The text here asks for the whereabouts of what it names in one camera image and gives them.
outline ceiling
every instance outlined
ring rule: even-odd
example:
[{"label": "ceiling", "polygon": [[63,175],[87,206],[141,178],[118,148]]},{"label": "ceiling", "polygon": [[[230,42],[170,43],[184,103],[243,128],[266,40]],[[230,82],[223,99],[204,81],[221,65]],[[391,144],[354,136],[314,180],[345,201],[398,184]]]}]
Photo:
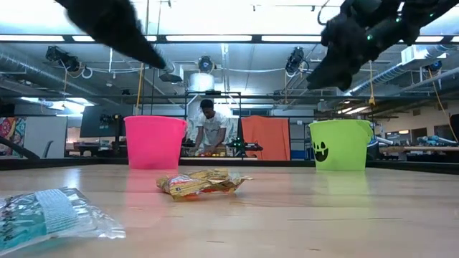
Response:
[{"label": "ceiling", "polygon": [[[319,6],[322,0],[309,1],[283,1],[285,6],[274,6],[278,1],[253,1],[254,4],[247,4],[246,1],[232,0],[231,4],[224,0],[197,1],[177,0],[149,1],[148,23],[146,22],[147,0],[135,0],[133,3],[138,10],[138,16],[143,25],[148,24],[149,34],[320,34],[322,26],[317,23]],[[342,1],[331,0],[329,6],[323,10],[321,20],[325,21],[336,15],[339,11],[339,4]],[[0,34],[81,34],[81,32],[68,22],[65,17],[65,10],[53,0],[0,0]],[[459,8],[454,8],[445,16],[434,21],[423,28],[422,33],[428,34],[452,34],[456,29],[459,17]],[[64,70],[51,64],[45,59],[45,53],[49,44],[4,44],[4,49],[12,52],[20,52],[28,59],[47,65],[53,74],[65,77]],[[100,44],[55,44],[55,46],[68,52],[87,67],[100,70],[108,70],[110,66],[110,48]],[[197,72],[194,63],[204,55],[211,57],[217,65],[222,65],[222,45],[215,44],[162,44],[159,46],[164,54],[178,65],[185,68],[185,80],[189,75]],[[275,90],[285,88],[285,72],[277,70],[273,72],[260,72],[263,70],[276,70],[285,67],[286,60],[294,47],[302,47],[307,60],[313,69],[325,57],[326,48],[319,44],[228,44],[227,75],[231,91],[241,92],[243,95],[266,95],[272,94]],[[388,67],[396,65],[401,60],[400,52],[406,48],[404,45],[395,45],[383,52],[379,59],[373,63],[373,75],[383,72]],[[444,70],[450,70],[458,66],[457,58],[448,58],[443,65]],[[140,68],[140,64],[131,58],[114,53],[111,63],[112,70],[131,70]],[[248,70],[252,72],[241,72],[234,70]],[[6,70],[0,67],[0,72],[23,72],[21,70]],[[223,72],[217,69],[212,72],[216,77],[216,90],[223,88]],[[20,80],[24,76],[12,75],[13,79]],[[354,76],[354,84],[368,80],[370,76],[369,65],[361,68],[361,72]],[[153,70],[147,69],[145,73],[146,83],[144,95],[152,94],[152,84],[156,90],[155,95],[183,94],[183,85],[173,85],[169,82],[162,82],[153,76]],[[292,95],[305,94],[302,90],[306,88],[306,81],[300,75],[296,82],[288,85],[293,90]],[[413,81],[419,80],[419,73],[413,74]],[[129,89],[133,94],[137,93],[139,72],[113,73],[94,72],[90,79],[69,78],[70,82],[82,85],[98,95],[119,95],[121,90]],[[406,73],[390,82],[400,87],[412,84],[411,73]],[[64,85],[32,85],[38,88],[52,88],[60,90]],[[82,94],[80,90],[69,88],[72,94]],[[307,95],[335,95],[335,89],[324,91],[307,92]],[[314,103],[314,101],[298,101],[296,104]],[[245,102],[272,102],[272,100],[245,100]]]}]

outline colorful poster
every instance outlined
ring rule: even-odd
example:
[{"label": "colorful poster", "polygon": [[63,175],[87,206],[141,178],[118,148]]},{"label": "colorful poster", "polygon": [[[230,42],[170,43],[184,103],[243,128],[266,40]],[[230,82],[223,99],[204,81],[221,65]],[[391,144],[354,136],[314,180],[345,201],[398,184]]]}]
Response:
[{"label": "colorful poster", "polygon": [[[26,118],[0,118],[0,136],[24,147],[26,133]],[[18,153],[10,147],[0,144],[0,156],[16,156]]]}]

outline bucket handle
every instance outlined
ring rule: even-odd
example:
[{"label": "bucket handle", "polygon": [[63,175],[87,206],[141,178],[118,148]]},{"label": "bucket handle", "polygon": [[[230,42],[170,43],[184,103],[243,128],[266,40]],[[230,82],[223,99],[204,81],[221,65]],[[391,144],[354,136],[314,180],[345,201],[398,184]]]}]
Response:
[{"label": "bucket handle", "polygon": [[373,136],[373,130],[372,127],[370,126],[370,122],[366,120],[360,120],[357,121],[357,123],[362,127],[365,131],[365,133],[368,135],[368,142],[372,139]]}]

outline computer screen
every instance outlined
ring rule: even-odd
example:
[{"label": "computer screen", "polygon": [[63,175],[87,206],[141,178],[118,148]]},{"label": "computer screen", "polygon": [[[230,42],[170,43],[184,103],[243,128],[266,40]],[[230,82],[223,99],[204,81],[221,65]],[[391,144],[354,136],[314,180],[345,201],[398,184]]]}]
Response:
[{"label": "computer screen", "polygon": [[[86,107],[83,112],[81,122],[80,137],[81,138],[96,138],[96,137],[114,137],[116,132],[116,123],[101,124],[101,116],[121,115],[126,118],[132,115],[131,105],[97,105]],[[120,136],[126,136],[124,119],[120,120],[121,130]]]}]

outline person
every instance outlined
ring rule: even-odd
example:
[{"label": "person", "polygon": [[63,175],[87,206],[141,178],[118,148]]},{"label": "person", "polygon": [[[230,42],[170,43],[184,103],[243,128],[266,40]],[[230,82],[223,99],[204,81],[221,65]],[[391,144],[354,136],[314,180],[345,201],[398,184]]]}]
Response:
[{"label": "person", "polygon": [[214,110],[214,103],[211,100],[202,100],[201,110],[202,114],[197,121],[198,135],[191,152],[195,153],[203,143],[204,152],[214,154],[217,152],[217,147],[224,142],[228,119]]}]

